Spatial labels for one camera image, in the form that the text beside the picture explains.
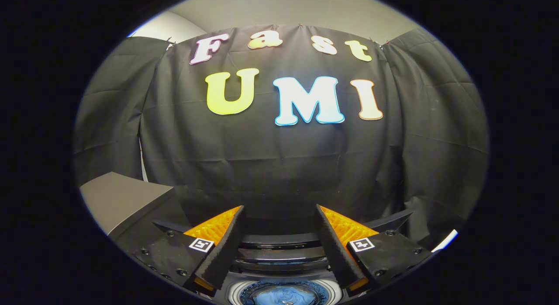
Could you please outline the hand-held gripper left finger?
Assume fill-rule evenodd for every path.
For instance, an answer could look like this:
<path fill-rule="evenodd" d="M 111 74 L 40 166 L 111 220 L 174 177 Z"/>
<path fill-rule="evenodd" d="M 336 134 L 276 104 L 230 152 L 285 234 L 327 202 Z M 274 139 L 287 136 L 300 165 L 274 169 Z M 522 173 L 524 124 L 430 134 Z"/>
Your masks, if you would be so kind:
<path fill-rule="evenodd" d="M 134 249 L 133 256 L 181 288 L 215 293 L 239 249 L 245 207 L 232 208 L 187 232 L 169 228 L 158 239 Z"/>

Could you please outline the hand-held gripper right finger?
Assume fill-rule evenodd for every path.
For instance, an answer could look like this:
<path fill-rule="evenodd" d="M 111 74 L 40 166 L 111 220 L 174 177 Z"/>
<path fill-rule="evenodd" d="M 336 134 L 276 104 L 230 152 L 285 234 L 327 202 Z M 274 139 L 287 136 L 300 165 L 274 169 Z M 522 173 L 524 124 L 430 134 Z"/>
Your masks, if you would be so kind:
<path fill-rule="evenodd" d="M 321 205 L 314 225 L 338 285 L 349 293 L 390 285 L 432 254 L 395 229 L 375 231 Z"/>

